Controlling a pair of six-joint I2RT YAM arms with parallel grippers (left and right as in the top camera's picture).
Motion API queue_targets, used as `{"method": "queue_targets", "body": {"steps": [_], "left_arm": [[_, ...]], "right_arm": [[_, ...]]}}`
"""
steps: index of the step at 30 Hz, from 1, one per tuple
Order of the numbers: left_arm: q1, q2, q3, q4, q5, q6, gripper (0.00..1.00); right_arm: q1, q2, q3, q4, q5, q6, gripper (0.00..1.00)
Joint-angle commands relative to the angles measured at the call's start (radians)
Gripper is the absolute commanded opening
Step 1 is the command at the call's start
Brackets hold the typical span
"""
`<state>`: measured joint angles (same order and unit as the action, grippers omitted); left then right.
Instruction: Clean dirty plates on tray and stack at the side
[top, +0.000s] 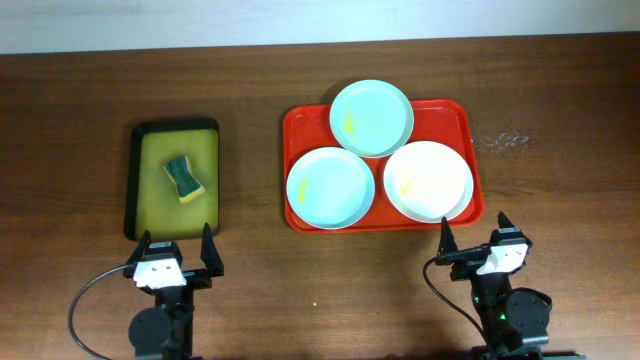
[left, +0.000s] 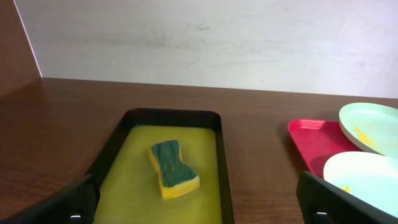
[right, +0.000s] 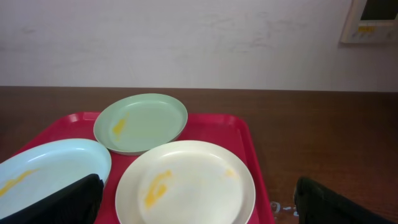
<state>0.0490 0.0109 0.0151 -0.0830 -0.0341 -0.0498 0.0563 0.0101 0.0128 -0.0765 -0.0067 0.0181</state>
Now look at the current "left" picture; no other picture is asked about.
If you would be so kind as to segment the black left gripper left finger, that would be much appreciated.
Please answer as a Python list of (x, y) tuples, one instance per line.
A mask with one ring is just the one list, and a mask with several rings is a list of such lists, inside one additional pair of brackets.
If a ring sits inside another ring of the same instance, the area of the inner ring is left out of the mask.
[(93, 223), (100, 190), (92, 174), (1, 223)]

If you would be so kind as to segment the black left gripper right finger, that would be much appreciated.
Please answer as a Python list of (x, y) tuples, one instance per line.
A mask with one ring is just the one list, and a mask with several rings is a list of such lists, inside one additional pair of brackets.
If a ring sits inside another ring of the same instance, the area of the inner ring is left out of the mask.
[(307, 171), (298, 180), (296, 196), (305, 224), (397, 224), (396, 217)]

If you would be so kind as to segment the light blue plate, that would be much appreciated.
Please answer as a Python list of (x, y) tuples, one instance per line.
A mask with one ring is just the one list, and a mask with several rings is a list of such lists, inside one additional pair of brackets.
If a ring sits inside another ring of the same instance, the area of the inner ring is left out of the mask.
[(323, 178), (397, 217), (397, 159), (370, 152), (342, 152), (326, 161)]

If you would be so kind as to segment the yellow green sponge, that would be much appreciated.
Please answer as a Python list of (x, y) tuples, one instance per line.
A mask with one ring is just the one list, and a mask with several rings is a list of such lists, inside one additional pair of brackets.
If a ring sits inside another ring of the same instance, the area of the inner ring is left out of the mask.
[(149, 160), (158, 176), (164, 200), (200, 188), (200, 177), (191, 167), (183, 163), (182, 150), (177, 140), (154, 144), (149, 149)]

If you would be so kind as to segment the mint green plate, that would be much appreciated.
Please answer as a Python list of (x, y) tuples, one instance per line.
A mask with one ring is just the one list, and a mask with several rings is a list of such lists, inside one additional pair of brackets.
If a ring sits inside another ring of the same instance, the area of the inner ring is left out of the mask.
[(343, 134), (365, 152), (397, 158), (397, 109), (374, 103), (350, 103), (338, 114)]

